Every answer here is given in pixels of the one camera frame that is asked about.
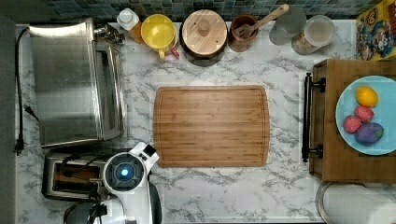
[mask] spatula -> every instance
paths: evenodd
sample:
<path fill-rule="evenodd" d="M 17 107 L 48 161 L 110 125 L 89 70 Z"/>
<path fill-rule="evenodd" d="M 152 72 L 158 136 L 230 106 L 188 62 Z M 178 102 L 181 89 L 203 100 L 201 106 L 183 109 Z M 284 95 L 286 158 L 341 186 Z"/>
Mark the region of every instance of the spatula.
<path fill-rule="evenodd" d="M 256 22 L 256 24 L 254 24 L 254 25 L 244 24 L 241 27 L 235 29 L 234 30 L 235 34 L 236 34 L 236 36 L 239 36 L 239 37 L 242 37 L 245 39 L 249 38 L 256 29 L 262 27 L 268 21 L 272 21 L 272 20 L 278 18 L 279 16 L 285 14 L 286 12 L 288 12 L 288 10 L 289 10 L 289 5 L 284 4 L 283 6 L 277 8 L 275 11 L 272 11 L 270 14 L 268 14 L 266 17 L 264 17 L 260 21 Z"/>

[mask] wooden cutting board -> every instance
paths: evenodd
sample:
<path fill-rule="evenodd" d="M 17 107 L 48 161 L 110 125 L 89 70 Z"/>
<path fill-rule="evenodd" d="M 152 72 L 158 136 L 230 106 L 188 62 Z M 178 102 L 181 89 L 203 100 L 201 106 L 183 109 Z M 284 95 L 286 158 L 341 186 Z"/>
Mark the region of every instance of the wooden cutting board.
<path fill-rule="evenodd" d="M 270 137 L 265 89 L 159 88 L 153 129 L 162 167 L 262 166 Z"/>

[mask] black power cord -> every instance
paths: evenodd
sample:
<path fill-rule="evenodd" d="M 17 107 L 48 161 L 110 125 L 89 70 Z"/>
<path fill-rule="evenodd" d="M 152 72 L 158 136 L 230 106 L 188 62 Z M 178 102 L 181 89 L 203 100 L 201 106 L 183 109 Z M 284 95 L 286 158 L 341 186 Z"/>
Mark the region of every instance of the black power cord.
<path fill-rule="evenodd" d="M 15 45 L 15 78 L 17 79 L 18 86 L 18 105 L 20 109 L 20 133 L 18 135 L 17 143 L 14 147 L 14 152 L 20 155 L 24 149 L 23 143 L 23 116 L 22 116 L 22 96 L 21 96 L 21 78 L 20 78 L 20 42 L 24 33 L 29 30 L 29 27 L 24 28 L 18 36 L 17 43 Z"/>
<path fill-rule="evenodd" d="M 32 107 L 30 107 L 29 105 L 23 105 L 23 108 L 28 114 L 32 115 L 32 117 L 38 121 L 38 117 L 35 115 L 35 112 L 33 112 Z"/>
<path fill-rule="evenodd" d="M 67 224 L 67 219 L 69 218 L 70 214 L 82 203 L 75 203 L 68 207 L 66 211 L 64 211 L 64 224 Z"/>
<path fill-rule="evenodd" d="M 102 224 L 102 216 L 107 215 L 107 207 L 101 204 L 99 193 L 93 190 L 90 193 L 89 201 L 95 203 L 95 205 L 90 209 L 90 218 L 87 220 L 87 224 L 93 224 L 97 217 L 99 223 Z"/>

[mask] blue light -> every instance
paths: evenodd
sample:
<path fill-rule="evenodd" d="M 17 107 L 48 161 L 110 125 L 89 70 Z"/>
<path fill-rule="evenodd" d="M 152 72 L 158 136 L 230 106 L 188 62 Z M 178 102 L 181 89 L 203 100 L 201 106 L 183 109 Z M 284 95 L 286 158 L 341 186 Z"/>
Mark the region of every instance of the blue light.
<path fill-rule="evenodd" d="M 123 169 L 122 171 L 121 171 L 121 175 L 128 175 L 128 170 L 127 169 Z"/>

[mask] wooden lid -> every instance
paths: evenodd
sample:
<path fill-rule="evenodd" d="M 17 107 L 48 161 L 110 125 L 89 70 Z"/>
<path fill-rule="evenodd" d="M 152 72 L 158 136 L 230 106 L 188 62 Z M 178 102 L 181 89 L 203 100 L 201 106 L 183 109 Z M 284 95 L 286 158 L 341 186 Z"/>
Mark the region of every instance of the wooden lid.
<path fill-rule="evenodd" d="M 226 43 L 227 25 L 216 12 L 195 11 L 184 21 L 182 35 L 186 46 L 194 53 L 210 55 Z"/>

